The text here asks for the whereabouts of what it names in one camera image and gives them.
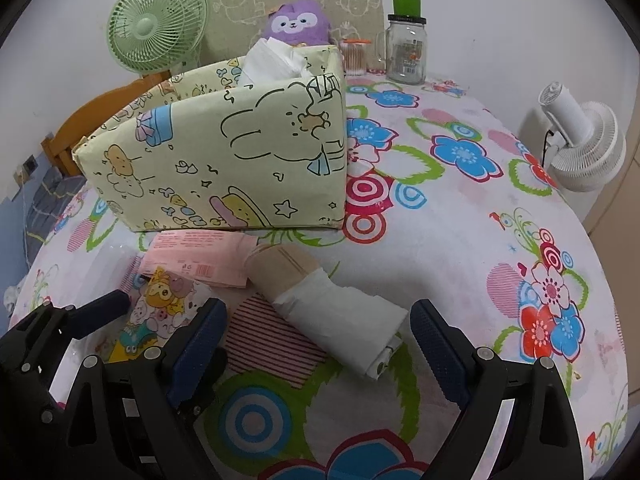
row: rolled paper bag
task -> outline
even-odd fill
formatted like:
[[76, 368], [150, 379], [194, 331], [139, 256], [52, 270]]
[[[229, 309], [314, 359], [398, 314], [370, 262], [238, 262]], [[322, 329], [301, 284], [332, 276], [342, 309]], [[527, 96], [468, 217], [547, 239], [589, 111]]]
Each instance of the rolled paper bag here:
[[256, 289], [289, 323], [361, 376], [377, 379], [400, 346], [407, 311], [353, 287], [335, 285], [292, 244], [260, 247], [247, 259]]

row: brown paper roll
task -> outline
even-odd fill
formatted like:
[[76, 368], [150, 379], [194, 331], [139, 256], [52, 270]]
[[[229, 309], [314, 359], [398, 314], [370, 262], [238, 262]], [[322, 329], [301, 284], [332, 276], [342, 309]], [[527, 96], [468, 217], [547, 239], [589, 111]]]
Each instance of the brown paper roll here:
[[319, 269], [318, 261], [294, 244], [258, 246], [245, 263], [249, 280], [267, 301]]

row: blue wall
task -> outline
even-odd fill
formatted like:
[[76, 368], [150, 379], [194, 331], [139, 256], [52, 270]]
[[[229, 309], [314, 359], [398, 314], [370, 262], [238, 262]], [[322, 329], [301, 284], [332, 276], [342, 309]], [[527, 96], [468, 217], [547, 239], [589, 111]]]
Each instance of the blue wall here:
[[[47, 157], [37, 157], [38, 167], [20, 193], [13, 200], [0, 203], [0, 300], [8, 286], [17, 285], [29, 272], [24, 255], [24, 211], [31, 207], [33, 195], [51, 167]], [[6, 313], [0, 304], [0, 334], [6, 327]]]

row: black cable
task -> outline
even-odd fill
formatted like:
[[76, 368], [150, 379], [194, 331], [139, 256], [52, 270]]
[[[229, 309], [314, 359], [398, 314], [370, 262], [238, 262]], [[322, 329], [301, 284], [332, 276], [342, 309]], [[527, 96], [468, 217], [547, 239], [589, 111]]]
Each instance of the black cable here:
[[551, 130], [547, 130], [546, 134], [545, 134], [545, 142], [542, 145], [542, 167], [545, 167], [545, 157], [546, 157], [546, 140], [549, 138], [549, 135], [551, 135], [552, 137], [554, 136], [554, 133]]

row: black jar lid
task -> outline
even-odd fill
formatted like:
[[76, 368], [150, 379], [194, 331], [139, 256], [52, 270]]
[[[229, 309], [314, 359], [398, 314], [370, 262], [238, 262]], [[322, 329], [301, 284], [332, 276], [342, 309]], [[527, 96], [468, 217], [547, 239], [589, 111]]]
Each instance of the black jar lid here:
[[427, 24], [427, 19], [420, 16], [403, 16], [401, 14], [390, 14], [387, 17], [390, 22], [418, 23], [419, 25]]

